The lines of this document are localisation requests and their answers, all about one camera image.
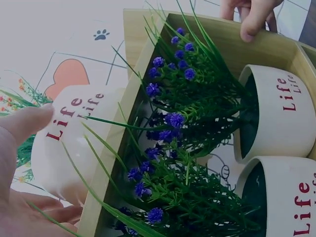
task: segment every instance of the wooden tray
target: wooden tray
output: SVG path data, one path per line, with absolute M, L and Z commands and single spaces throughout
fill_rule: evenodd
M 146 73 L 155 50 L 145 31 L 144 17 L 149 23 L 153 19 L 157 31 L 163 37 L 169 37 L 166 34 L 163 21 L 157 15 L 151 15 L 148 10 L 127 9 L 124 11 L 126 58 L 141 76 Z M 188 15 L 187 19 L 195 29 L 195 33 L 199 32 L 192 15 Z M 174 28 L 185 26 L 179 12 L 167 12 L 167 20 Z M 244 43 L 239 37 L 239 23 L 208 16 L 199 16 L 199 20 L 236 77 L 239 76 L 246 64 L 258 64 L 287 70 L 303 80 L 314 105 L 316 104 L 316 49 L 266 31 L 260 32 L 254 43 Z M 141 100 L 139 79 L 131 73 L 131 70 L 128 71 L 128 75 L 129 84 L 121 101 L 126 118 L 130 118 L 135 113 L 135 108 L 138 107 Z M 119 111 L 117 111 L 115 121 L 124 122 Z M 122 127 L 112 125 L 106 141 L 121 154 L 126 147 L 126 135 Z M 315 145 L 309 157 L 316 160 Z M 119 174 L 119 165 L 115 157 L 107 149 L 104 149 L 101 159 L 115 179 Z M 112 205 L 120 202 L 100 166 L 96 168 L 91 187 L 105 202 Z M 101 205 L 91 194 L 88 194 L 79 225 L 79 234 L 83 237 L 112 237 L 111 231 L 106 228 L 110 225 L 111 220 L 113 218 L 102 210 Z

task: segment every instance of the fingernail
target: fingernail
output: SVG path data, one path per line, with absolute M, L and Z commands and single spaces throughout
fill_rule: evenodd
M 53 104 L 52 103 L 48 103 L 48 104 L 44 104 L 41 107 L 42 110 L 52 110 L 53 109 Z
M 243 41 L 245 41 L 245 42 L 247 42 L 247 43 L 252 42 L 253 39 L 254 39 L 254 36 L 251 36 L 251 35 L 248 35 L 248 34 L 243 35 Z

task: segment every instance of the red heart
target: red heart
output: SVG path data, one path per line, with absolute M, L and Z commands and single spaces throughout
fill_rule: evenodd
M 82 62 L 77 59 L 66 59 L 54 73 L 55 84 L 49 86 L 45 94 L 55 100 L 58 94 L 69 85 L 89 85 L 89 78 Z

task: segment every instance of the ceramic pot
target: ceramic pot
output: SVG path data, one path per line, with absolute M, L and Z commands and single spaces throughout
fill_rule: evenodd
M 240 174 L 236 194 L 261 206 L 251 237 L 316 236 L 316 161 L 297 157 L 254 157 Z
M 245 164 L 254 156 L 306 157 L 316 138 L 316 116 L 301 79 L 284 70 L 247 65 L 239 82 L 257 95 L 259 106 L 240 113 L 251 122 L 234 133 L 236 161 Z
M 35 179 L 49 193 L 74 205 L 84 203 L 87 189 L 70 163 L 62 142 L 89 183 L 98 161 L 83 136 L 88 136 L 98 155 L 104 146 L 82 122 L 104 139 L 111 125 L 84 116 L 113 120 L 124 90 L 75 85 L 66 87 L 54 100 L 54 116 L 50 124 L 37 133 L 31 158 Z

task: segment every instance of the hand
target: hand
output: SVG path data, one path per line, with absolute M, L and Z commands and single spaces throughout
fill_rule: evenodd
M 283 0 L 222 0 L 221 17 L 233 21 L 234 9 L 237 7 L 241 18 L 240 37 L 245 42 L 251 42 L 256 34 L 266 28 L 277 33 L 277 21 L 273 9 Z
M 43 129 L 54 113 L 52 105 L 29 107 L 0 118 L 0 236 L 1 237 L 72 237 L 73 235 L 48 221 L 29 206 L 33 203 L 48 216 L 76 231 L 72 224 L 81 215 L 82 208 L 63 208 L 51 197 L 20 193 L 10 189 L 16 150 L 31 134 Z

